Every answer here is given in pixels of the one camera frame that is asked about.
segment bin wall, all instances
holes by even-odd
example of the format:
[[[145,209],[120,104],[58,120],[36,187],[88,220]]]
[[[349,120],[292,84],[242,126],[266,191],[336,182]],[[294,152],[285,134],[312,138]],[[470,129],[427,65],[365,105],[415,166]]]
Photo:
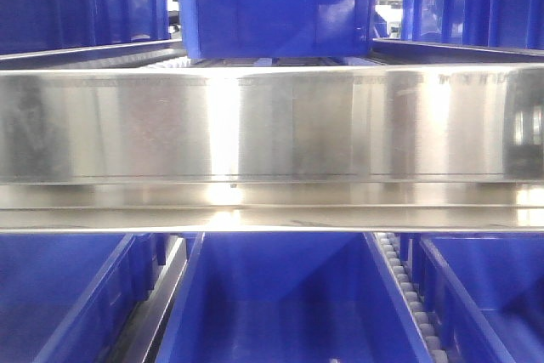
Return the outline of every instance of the bin wall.
[[[167,0],[0,0],[0,54],[168,35]]]
[[[161,235],[0,237],[1,361],[103,361],[164,258]]]
[[[543,235],[426,236],[419,287],[454,361],[540,362]]]
[[[366,54],[374,0],[180,0],[191,58]]]
[[[544,49],[542,0],[405,0],[404,5],[404,40]]]

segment blue plastic bin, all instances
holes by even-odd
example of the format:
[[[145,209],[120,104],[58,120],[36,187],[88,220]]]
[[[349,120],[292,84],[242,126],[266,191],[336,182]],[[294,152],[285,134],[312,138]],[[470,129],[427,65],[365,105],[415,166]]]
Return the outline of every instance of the blue plastic bin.
[[[180,0],[191,58],[364,55],[374,0]]]
[[[544,48],[542,0],[404,0],[404,40]]]
[[[373,235],[199,235],[157,362],[431,362]]]
[[[488,45],[490,0],[403,0],[402,38]]]
[[[540,363],[544,236],[423,238],[422,288],[450,361]]]
[[[153,235],[0,236],[0,361],[102,361],[154,264]]]
[[[0,54],[168,39],[167,0],[0,0]]]

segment reflective metal surface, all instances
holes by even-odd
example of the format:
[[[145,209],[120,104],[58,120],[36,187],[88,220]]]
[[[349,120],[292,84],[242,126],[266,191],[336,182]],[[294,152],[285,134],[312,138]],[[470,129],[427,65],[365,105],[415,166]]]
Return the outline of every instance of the reflective metal surface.
[[[130,68],[185,55],[180,40],[0,55],[0,70]]]
[[[370,56],[388,64],[537,63],[544,51],[375,38]]]
[[[544,65],[4,71],[0,228],[540,229],[542,84]]]

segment stainless steel panel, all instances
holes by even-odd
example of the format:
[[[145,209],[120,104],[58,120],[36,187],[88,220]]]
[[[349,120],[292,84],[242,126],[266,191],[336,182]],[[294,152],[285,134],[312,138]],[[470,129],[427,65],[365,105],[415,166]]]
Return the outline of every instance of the stainless steel panel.
[[[0,229],[540,229],[542,84],[536,64],[2,71]]]

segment metal strip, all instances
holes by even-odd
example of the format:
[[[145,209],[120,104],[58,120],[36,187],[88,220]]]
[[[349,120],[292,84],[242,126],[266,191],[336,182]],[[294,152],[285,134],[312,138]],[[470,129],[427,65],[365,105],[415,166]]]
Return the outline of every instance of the metal strip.
[[[179,40],[0,55],[0,70],[136,67],[186,55]]]
[[[140,304],[119,337],[107,362],[155,361],[156,351],[170,315],[187,262],[185,240],[177,238],[150,298]]]
[[[374,39],[369,58],[389,64],[544,62],[544,51]]]

